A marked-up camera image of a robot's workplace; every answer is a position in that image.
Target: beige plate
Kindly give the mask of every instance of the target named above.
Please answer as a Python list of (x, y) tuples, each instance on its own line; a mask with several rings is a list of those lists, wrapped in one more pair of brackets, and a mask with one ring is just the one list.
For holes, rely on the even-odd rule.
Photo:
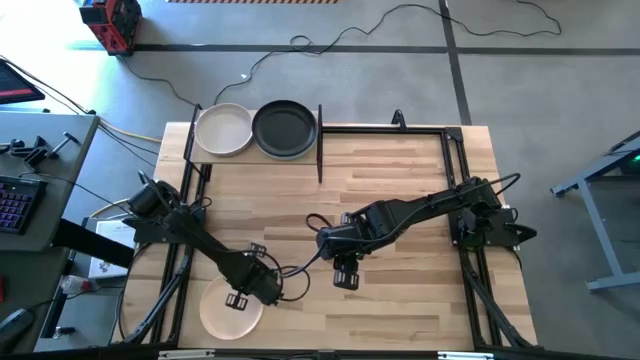
[(233, 156), (249, 146), (253, 138), (253, 116), (237, 104), (218, 104), (200, 114), (195, 138), (201, 148), (217, 156)]
[(200, 299), (200, 320), (209, 334), (221, 340), (239, 339), (258, 325), (262, 316), (262, 303), (248, 296), (244, 311), (234, 310), (224, 303), (229, 293), (236, 293), (222, 277), (213, 280)]

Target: keyboard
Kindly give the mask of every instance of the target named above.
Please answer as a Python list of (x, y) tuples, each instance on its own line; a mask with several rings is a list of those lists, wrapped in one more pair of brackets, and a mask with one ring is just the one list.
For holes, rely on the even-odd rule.
[(0, 233), (24, 234), (47, 182), (0, 176)]

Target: desk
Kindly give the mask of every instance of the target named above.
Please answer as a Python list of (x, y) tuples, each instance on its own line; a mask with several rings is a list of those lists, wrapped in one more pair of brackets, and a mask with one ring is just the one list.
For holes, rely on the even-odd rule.
[[(98, 127), (95, 116), (23, 114), (0, 112), (2, 136), (10, 136), (25, 141), (31, 146), (36, 135), (55, 146), (63, 140), (62, 133), (68, 131), (75, 136), (81, 146), (67, 144), (60, 151), (60, 158), (42, 163), (41, 171), (75, 181)], [(9, 154), (0, 155), (0, 174), (18, 176), (28, 171), (22, 159)], [(24, 236), (0, 234), (0, 275), (5, 277), (5, 302), (0, 304), (0, 320), (19, 308), (26, 308), (41, 301), (51, 299), (58, 287), (69, 250), (48, 248), (58, 222), (71, 195), (72, 185), (54, 179), (45, 179), (45, 196), (37, 208)], [(47, 314), (47, 306), (35, 311), (36, 320), (31, 329), (20, 340), (15, 352), (31, 352), (40, 334)]]
[[(188, 126), (167, 124), (155, 173), (157, 179), (176, 188), (182, 178)], [(497, 178), (488, 128), (462, 129), (471, 175)], [(335, 224), (341, 213), (375, 200), (412, 199), (446, 188), (439, 139), (326, 134), (322, 184), (318, 184), (313, 165), (213, 165), (205, 190), (213, 203), (205, 226), (229, 247), (243, 249), (250, 241), (258, 242), (283, 266), (303, 264), (316, 251), (315, 234), (304, 225), (308, 213), (326, 215)], [(166, 245), (152, 245), (134, 265), (124, 295), (125, 331), (131, 331), (154, 304), (166, 252)], [(535, 343), (516, 259), (504, 249), (487, 248), (486, 253), (497, 303), (520, 333)], [(253, 332), (239, 340), (221, 341), (205, 331), (198, 311), (204, 289), (218, 272), (215, 264), (196, 252), (179, 347), (472, 349), (459, 256), (450, 245), (444, 216), (413, 226), (395, 244), (367, 256), (360, 263), (357, 291), (332, 285), (331, 263), (318, 261), (310, 273), (311, 290), (304, 299), (266, 307)], [(290, 279), (285, 294), (297, 296), (304, 286), (303, 276)], [(488, 338), (486, 313), (479, 307)], [(173, 317), (173, 303), (165, 316), (164, 336)]]

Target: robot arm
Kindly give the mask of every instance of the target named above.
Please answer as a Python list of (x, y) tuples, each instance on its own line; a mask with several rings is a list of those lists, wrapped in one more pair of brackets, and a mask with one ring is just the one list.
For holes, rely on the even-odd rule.
[(320, 257), (334, 260), (334, 285), (356, 290), (358, 260), (393, 243), (411, 225), (452, 212), (460, 213), (459, 246), (483, 246), (489, 233), (500, 246), (515, 246), (534, 237), (535, 230), (514, 224), (512, 210), (502, 208), (493, 183), (473, 177), (455, 189), (411, 201), (376, 201), (344, 214), (343, 225), (320, 228), (316, 243)]
[(137, 218), (124, 220), (137, 230), (136, 237), (186, 244), (201, 251), (216, 263), (231, 288), (238, 292), (227, 298), (226, 305), (231, 308), (244, 310), (246, 298), (242, 295), (255, 295), (265, 305), (277, 303), (282, 293), (282, 281), (259, 259), (266, 249), (259, 246), (244, 251), (227, 248), (205, 231), (194, 216), (197, 208), (180, 203), (177, 191), (171, 185), (163, 181), (156, 183), (143, 173), (140, 176), (145, 185), (128, 200)]

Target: wooden table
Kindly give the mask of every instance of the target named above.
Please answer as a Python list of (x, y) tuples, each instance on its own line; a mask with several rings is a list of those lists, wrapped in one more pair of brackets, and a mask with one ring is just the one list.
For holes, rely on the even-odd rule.
[[(176, 188), (184, 168), (188, 126), (167, 124), (156, 167), (155, 177)], [(462, 129), (471, 175), (498, 178), (488, 128)], [(300, 265), (316, 251), (315, 233), (304, 225), (308, 213), (323, 214), (336, 224), (343, 212), (376, 200), (412, 199), (447, 188), (440, 140), (428, 135), (326, 134), (322, 184), (316, 176), (314, 165), (215, 164), (205, 190), (213, 200), (205, 226), (231, 248), (244, 249), (249, 242), (258, 242), (282, 265)], [(167, 245), (153, 245), (134, 265), (124, 295), (125, 332), (155, 303), (166, 253)], [(520, 333), (535, 343), (518, 262), (504, 249), (487, 248), (486, 253), (497, 303)], [(180, 347), (472, 349), (460, 261), (450, 245), (446, 216), (413, 226), (395, 244), (367, 256), (360, 262), (357, 291), (333, 286), (330, 262), (316, 262), (310, 273), (311, 290), (304, 299), (266, 307), (253, 332), (239, 340), (222, 341), (205, 331), (199, 317), (202, 293), (219, 273), (212, 261), (196, 252)], [(305, 282), (304, 276), (288, 280), (286, 296), (300, 294)], [(174, 304), (172, 300), (166, 313), (163, 339)], [(483, 306), (479, 314), (489, 339)]]

